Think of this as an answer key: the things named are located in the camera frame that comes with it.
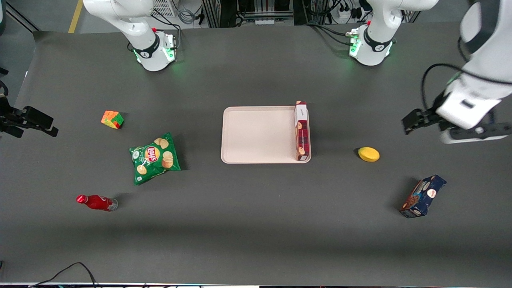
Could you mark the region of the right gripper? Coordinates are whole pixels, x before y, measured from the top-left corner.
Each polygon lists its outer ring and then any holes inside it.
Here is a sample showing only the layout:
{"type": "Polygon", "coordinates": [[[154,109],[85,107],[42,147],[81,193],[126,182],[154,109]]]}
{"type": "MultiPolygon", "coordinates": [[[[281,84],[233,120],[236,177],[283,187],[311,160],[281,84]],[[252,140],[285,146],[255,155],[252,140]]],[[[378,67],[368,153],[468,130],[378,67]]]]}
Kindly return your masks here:
{"type": "Polygon", "coordinates": [[[25,106],[24,109],[12,107],[5,95],[0,97],[0,130],[13,137],[21,138],[24,133],[24,123],[37,126],[40,131],[56,137],[59,129],[54,127],[53,117],[35,109],[32,106],[25,106]]]}

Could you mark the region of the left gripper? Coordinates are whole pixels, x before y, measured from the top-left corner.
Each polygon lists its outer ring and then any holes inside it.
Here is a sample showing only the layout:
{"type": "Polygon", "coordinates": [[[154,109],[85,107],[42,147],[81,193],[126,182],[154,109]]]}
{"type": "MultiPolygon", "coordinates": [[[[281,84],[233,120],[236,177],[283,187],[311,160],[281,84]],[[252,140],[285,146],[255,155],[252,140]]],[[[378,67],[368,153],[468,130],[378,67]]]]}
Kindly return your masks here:
{"type": "MultiPolygon", "coordinates": [[[[444,120],[463,129],[471,129],[500,104],[503,84],[481,80],[468,75],[456,75],[441,93],[440,104],[434,111],[444,120]]],[[[402,119],[405,135],[419,125],[430,125],[430,110],[414,109],[402,119]]]]}

